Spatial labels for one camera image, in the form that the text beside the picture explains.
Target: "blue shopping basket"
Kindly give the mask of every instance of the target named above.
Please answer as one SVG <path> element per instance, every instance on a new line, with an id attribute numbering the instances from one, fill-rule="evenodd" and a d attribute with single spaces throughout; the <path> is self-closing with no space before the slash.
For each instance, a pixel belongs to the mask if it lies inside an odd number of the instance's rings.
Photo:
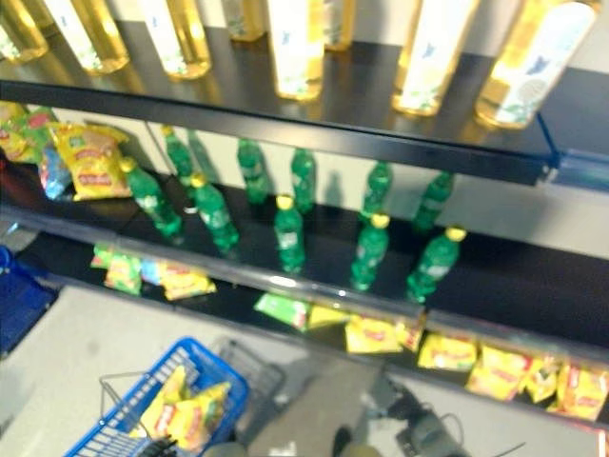
<path id="1" fill-rule="evenodd" d="M 178 366 L 187 371 L 187 384 L 193 394 L 224 381 L 230 382 L 225 400 L 223 419 L 211 434 L 204 450 L 228 438 L 237 419 L 246 408 L 249 387 L 246 380 L 225 361 L 211 353 L 193 338 L 178 340 L 173 347 L 142 376 L 123 399 L 93 427 L 66 455 L 69 457 L 127 457 L 136 456 L 151 443 L 149 438 L 132 438 L 140 416 Z M 181 450 L 180 457 L 194 457 L 200 453 Z"/>

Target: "bottle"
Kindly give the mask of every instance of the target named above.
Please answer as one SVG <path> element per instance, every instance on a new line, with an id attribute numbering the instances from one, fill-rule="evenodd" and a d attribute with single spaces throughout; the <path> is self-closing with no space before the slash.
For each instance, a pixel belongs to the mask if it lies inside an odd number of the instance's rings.
<path id="1" fill-rule="evenodd" d="M 324 46 L 346 50 L 353 40 L 356 0 L 324 0 Z"/>
<path id="2" fill-rule="evenodd" d="M 270 182 L 266 175 L 263 152 L 258 143 L 240 138 L 237 160 L 246 181 L 247 200 L 254 205 L 262 204 L 268 195 Z"/>
<path id="3" fill-rule="evenodd" d="M 213 242 L 220 251 L 229 250 L 239 241 L 239 233 L 230 219 L 225 198 L 201 173 L 193 174 L 190 184 L 194 189 L 194 201 L 199 215 L 211 232 Z"/>
<path id="4" fill-rule="evenodd" d="M 46 0 L 46 4 L 85 71 L 112 73 L 128 63 L 127 48 L 105 0 Z"/>
<path id="5" fill-rule="evenodd" d="M 375 212 L 358 239 L 358 250 L 351 264 L 351 285 L 357 290 L 368 290 L 377 275 L 377 266 L 384 258 L 389 245 L 387 226 L 389 216 Z"/>
<path id="6" fill-rule="evenodd" d="M 429 242 L 416 268 L 406 279 L 406 298 L 424 303 L 436 290 L 440 280 L 459 258 L 459 242 L 467 232 L 459 226 L 451 226 L 444 234 Z"/>
<path id="7" fill-rule="evenodd" d="M 363 195 L 360 219 L 367 221 L 373 213 L 383 209 L 384 198 L 391 188 L 393 173 L 386 162 L 377 162 L 368 174 L 367 186 Z"/>
<path id="8" fill-rule="evenodd" d="M 479 3 L 417 0 L 398 61 L 394 109 L 422 116 L 438 112 Z"/>
<path id="9" fill-rule="evenodd" d="M 169 76 L 194 79 L 206 74 L 211 59 L 195 0 L 140 0 L 140 9 Z"/>
<path id="10" fill-rule="evenodd" d="M 13 64 L 40 57 L 49 45 L 21 0 L 2 2 L 0 11 L 0 56 Z"/>
<path id="11" fill-rule="evenodd" d="M 492 126 L 524 129 L 600 12 L 600 0 L 528 0 L 476 101 Z"/>
<path id="12" fill-rule="evenodd" d="M 261 0 L 222 0 L 230 39 L 255 41 L 265 33 Z"/>
<path id="13" fill-rule="evenodd" d="M 298 273 L 305 262 L 303 216 L 294 208 L 294 199 L 289 195 L 277 196 L 277 208 L 275 234 L 282 268 L 289 273 Z"/>
<path id="14" fill-rule="evenodd" d="M 415 232 L 425 234 L 434 227 L 436 219 L 444 208 L 444 203 L 453 191 L 454 182 L 455 175 L 443 171 L 429 183 L 422 195 L 415 218 L 412 220 Z"/>
<path id="15" fill-rule="evenodd" d="M 182 230 L 182 219 L 161 191 L 156 180 L 140 169 L 130 157 L 121 159 L 120 167 L 140 208 L 148 215 L 154 227 L 166 237 L 174 237 Z"/>
<path id="16" fill-rule="evenodd" d="M 324 0 L 268 0 L 275 91 L 314 100 L 324 73 Z"/>
<path id="17" fill-rule="evenodd" d="M 315 159 L 308 149 L 296 148 L 292 158 L 292 186 L 296 209 L 305 214 L 315 202 Z"/>

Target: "plastic bottle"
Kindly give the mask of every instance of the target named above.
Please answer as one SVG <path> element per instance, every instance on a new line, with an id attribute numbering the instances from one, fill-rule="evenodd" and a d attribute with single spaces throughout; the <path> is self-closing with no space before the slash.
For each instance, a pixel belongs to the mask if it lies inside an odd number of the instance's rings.
<path id="1" fill-rule="evenodd" d="M 130 157 L 121 159 L 120 167 L 140 208 L 148 215 L 154 227 L 166 237 L 173 237 L 182 230 L 182 219 L 173 210 L 156 180 L 140 169 Z"/>
<path id="2" fill-rule="evenodd" d="M 192 175 L 191 185 L 199 215 L 211 232 L 213 242 L 221 251 L 229 250 L 239 241 L 239 233 L 230 219 L 225 198 L 201 173 Z"/>
<path id="3" fill-rule="evenodd" d="M 292 158 L 292 186 L 296 209 L 305 214 L 315 203 L 315 158 L 309 149 L 296 148 Z"/>
<path id="4" fill-rule="evenodd" d="M 427 186 L 422 195 L 419 208 L 412 220 L 413 229 L 419 234 L 426 234 L 434 227 L 436 219 L 442 212 L 446 200 L 453 191 L 455 175 L 442 171 Z"/>
<path id="5" fill-rule="evenodd" d="M 360 219 L 367 221 L 372 214 L 383 210 L 384 198 L 391 188 L 392 181 L 391 166 L 386 162 L 377 162 L 368 173 Z"/>
<path id="6" fill-rule="evenodd" d="M 261 205 L 269 192 L 270 182 L 266 175 L 263 152 L 253 140 L 240 139 L 237 160 L 246 181 L 247 200 Z"/>
<path id="7" fill-rule="evenodd" d="M 388 225 L 389 216 L 375 212 L 370 224 L 360 233 L 355 260 L 351 264 L 351 285 L 357 290 L 368 290 L 377 275 L 377 266 L 389 245 Z"/>
<path id="8" fill-rule="evenodd" d="M 478 116 L 493 126 L 524 129 L 599 12 L 600 0 L 523 2 L 476 101 Z"/>
<path id="9" fill-rule="evenodd" d="M 451 226 L 429 242 L 416 268 L 406 279 L 408 300 L 424 303 L 427 296 L 436 290 L 440 280 L 457 262 L 459 242 L 466 234 L 463 228 Z"/>
<path id="10" fill-rule="evenodd" d="M 303 216 L 294 208 L 294 199 L 289 195 L 277 196 L 277 209 L 275 234 L 282 268 L 290 273 L 298 273 L 305 262 Z"/>

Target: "shelf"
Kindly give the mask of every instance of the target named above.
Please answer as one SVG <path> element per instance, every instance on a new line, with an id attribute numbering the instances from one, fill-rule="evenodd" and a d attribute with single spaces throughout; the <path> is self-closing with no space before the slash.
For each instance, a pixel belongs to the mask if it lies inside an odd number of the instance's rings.
<path id="1" fill-rule="evenodd" d="M 70 256 L 62 255 L 64 252 L 70 252 Z M 18 261 L 34 270 L 44 271 L 44 273 L 41 273 L 44 277 L 58 284 L 104 290 L 121 297 L 129 297 L 135 302 L 147 306 L 169 308 L 193 317 L 217 320 L 224 324 L 229 322 L 232 326 L 245 326 L 261 332 L 265 336 L 280 339 L 288 338 L 297 344 L 313 345 L 363 363 L 382 364 L 390 371 L 402 370 L 409 376 L 415 376 L 426 382 L 471 394 L 463 389 L 467 381 L 467 373 L 419 368 L 417 367 L 418 356 L 412 352 L 365 356 L 349 354 L 345 348 L 343 326 L 320 328 L 302 333 L 270 318 L 253 308 L 262 294 L 257 289 L 235 287 L 223 281 L 216 281 L 217 293 L 168 302 L 161 288 L 144 283 L 142 295 L 132 296 L 118 290 L 105 288 L 103 283 L 106 272 L 90 268 L 88 264 L 91 257 L 92 246 L 89 244 L 41 233 L 33 243 L 20 253 Z M 508 405 L 510 407 L 522 407 L 533 413 L 547 414 L 544 408 L 549 403 L 549 401 L 546 401 L 539 405 L 533 405 L 526 394 L 521 394 Z M 587 421 L 567 419 L 555 415 L 551 417 L 572 421 L 586 427 L 591 425 Z M 594 423 L 594 427 L 609 429 L 609 402 L 605 404 L 598 420 Z"/>
<path id="2" fill-rule="evenodd" d="M 88 76 L 56 34 L 40 59 L 21 67 L 0 62 L 0 97 L 523 184 L 534 184 L 552 159 L 537 120 L 523 131 L 473 121 L 486 57 L 464 54 L 439 114 L 414 119 L 389 105 L 399 47 L 356 42 L 328 53 L 323 94 L 303 105 L 275 95 L 265 38 L 233 44 L 224 29 L 206 29 L 212 70 L 173 82 L 144 24 L 119 27 L 132 60 L 124 69 Z"/>

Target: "snack bag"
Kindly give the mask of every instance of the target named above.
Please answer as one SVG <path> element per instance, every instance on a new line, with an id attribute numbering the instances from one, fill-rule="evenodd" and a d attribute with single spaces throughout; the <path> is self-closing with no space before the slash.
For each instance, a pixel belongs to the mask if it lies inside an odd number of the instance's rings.
<path id="1" fill-rule="evenodd" d="M 127 137 L 111 127 L 49 123 L 55 147 L 72 175 L 74 200 L 129 197 L 119 167 L 118 143 Z"/>
<path id="2" fill-rule="evenodd" d="M 518 392 L 530 367 L 530 357 L 482 346 L 481 358 L 469 375 L 465 388 L 504 402 L 509 401 Z"/>
<path id="3" fill-rule="evenodd" d="M 419 367 L 469 371 L 476 362 L 474 340 L 430 333 L 419 354 Z"/>
<path id="4" fill-rule="evenodd" d="M 557 399 L 548 411 L 596 421 L 607 398 L 609 371 L 564 364 L 559 372 Z"/>
<path id="5" fill-rule="evenodd" d="M 306 330 L 306 315 L 309 308 L 309 303 L 292 300 L 273 293 L 264 294 L 254 306 L 257 311 L 274 317 L 300 331 Z"/>
<path id="6" fill-rule="evenodd" d="M 395 325 L 354 315 L 344 328 L 346 350 L 351 353 L 402 352 Z"/>

